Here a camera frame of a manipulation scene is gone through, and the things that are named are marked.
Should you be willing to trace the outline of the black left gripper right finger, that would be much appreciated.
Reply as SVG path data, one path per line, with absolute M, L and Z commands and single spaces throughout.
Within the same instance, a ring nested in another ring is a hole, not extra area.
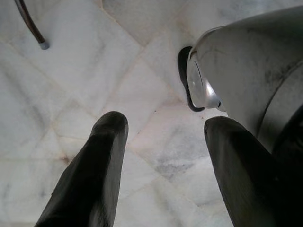
M 227 117 L 207 120 L 204 132 L 234 227 L 303 227 L 303 117 L 272 152 Z

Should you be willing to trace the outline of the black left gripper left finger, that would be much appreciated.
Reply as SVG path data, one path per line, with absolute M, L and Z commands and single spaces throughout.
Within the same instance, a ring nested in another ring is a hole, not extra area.
M 122 113 L 100 117 L 34 227 L 113 227 L 127 137 Z

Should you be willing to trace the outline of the black left robot foot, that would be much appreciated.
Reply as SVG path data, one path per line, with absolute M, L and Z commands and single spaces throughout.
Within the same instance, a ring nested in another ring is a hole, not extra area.
M 191 99 L 188 81 L 187 81 L 187 60 L 188 60 L 188 56 L 189 56 L 191 49 L 192 49 L 192 46 L 187 46 L 187 47 L 182 48 L 180 50 L 180 52 L 178 53 L 178 58 L 177 58 L 178 71 L 179 71 L 180 81 L 186 92 L 187 104 L 188 104 L 189 108 L 194 112 L 201 112 L 204 110 L 204 108 L 194 106 L 192 99 Z

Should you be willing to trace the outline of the marble top folding table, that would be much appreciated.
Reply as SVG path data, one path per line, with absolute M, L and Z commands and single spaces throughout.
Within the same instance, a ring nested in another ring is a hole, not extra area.
M 45 38 L 42 36 L 40 33 L 39 29 L 36 27 L 34 21 L 32 20 L 30 13 L 27 10 L 26 4 L 24 0 L 14 0 L 18 11 L 25 22 L 26 26 L 28 27 L 29 31 L 32 33 L 36 41 L 38 42 L 40 48 L 42 50 L 47 50 L 50 45 L 49 43 L 45 40 Z

